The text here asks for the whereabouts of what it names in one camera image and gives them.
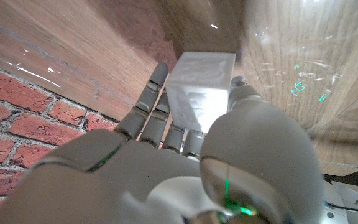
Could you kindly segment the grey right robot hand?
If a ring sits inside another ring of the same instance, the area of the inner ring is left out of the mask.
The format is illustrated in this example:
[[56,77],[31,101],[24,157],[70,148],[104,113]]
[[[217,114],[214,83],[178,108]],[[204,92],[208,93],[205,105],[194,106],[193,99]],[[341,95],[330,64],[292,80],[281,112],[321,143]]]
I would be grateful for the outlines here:
[[136,132],[122,121],[46,155],[0,206],[0,223],[321,221],[323,177],[310,138],[241,76],[198,160]]

